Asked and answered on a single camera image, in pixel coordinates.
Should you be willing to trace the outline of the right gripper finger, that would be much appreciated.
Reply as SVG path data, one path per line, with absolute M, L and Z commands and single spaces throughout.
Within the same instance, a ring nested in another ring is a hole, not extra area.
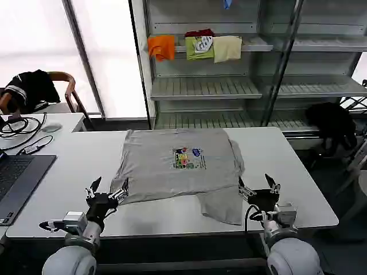
M 255 191 L 253 191 L 252 189 L 250 189 L 249 187 L 247 187 L 243 180 L 242 177 L 239 177 L 239 194 L 243 197 L 243 198 L 249 198 L 249 197 L 253 197 L 255 196 L 257 193 Z
M 276 183 L 275 180 L 272 177 L 270 177 L 268 174 L 264 174 L 264 175 L 269 185 L 269 188 L 266 189 L 266 191 L 269 191 L 271 194 L 279 195 L 280 194 L 280 184 Z

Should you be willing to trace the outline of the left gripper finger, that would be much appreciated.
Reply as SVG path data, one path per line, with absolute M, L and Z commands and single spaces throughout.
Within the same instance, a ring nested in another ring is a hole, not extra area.
M 94 180 L 88 188 L 85 189 L 85 192 L 87 194 L 86 199 L 95 199 L 100 195 L 100 193 L 97 192 L 97 189 L 100 185 L 101 179 L 102 177 L 100 176 L 99 178 Z
M 108 196 L 109 199 L 114 199 L 116 201 L 123 201 L 126 197 L 128 197 L 128 178 L 124 180 L 121 188 Z

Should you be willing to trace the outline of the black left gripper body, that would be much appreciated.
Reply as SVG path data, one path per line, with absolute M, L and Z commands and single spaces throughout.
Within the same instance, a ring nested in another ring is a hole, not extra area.
M 108 216 L 107 212 L 112 210 L 114 213 L 119 205 L 116 198 L 111 197 L 107 193 L 95 193 L 94 197 L 87 196 L 87 205 L 89 209 L 86 213 L 87 220 L 97 223 L 100 227 L 104 227 L 104 220 Z

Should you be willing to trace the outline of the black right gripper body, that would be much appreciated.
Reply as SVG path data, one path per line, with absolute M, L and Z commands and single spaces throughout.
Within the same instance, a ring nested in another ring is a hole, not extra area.
M 260 211 L 273 211 L 276 203 L 279 200 L 279 193 L 272 189 L 253 190 L 252 195 L 247 197 L 247 202 L 250 205 L 255 205 Z

